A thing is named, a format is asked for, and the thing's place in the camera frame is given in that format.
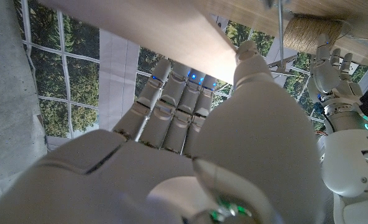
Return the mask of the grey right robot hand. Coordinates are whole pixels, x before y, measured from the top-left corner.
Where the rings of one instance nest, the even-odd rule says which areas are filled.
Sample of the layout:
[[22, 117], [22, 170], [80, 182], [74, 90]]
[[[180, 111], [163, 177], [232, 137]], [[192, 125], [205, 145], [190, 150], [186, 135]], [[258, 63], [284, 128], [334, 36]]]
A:
[[321, 223], [311, 123], [253, 41], [236, 64], [232, 97], [189, 157], [92, 131], [22, 174], [0, 199], [0, 223]]

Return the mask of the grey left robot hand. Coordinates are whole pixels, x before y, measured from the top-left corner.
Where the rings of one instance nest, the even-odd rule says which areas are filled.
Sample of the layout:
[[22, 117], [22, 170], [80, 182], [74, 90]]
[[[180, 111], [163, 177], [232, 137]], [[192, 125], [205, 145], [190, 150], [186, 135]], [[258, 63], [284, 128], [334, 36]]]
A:
[[352, 53], [341, 56], [341, 49], [330, 51], [326, 34], [318, 36], [317, 49], [310, 63], [310, 81], [308, 94], [313, 103], [326, 106], [329, 100], [334, 103], [361, 105], [362, 91], [349, 75]]

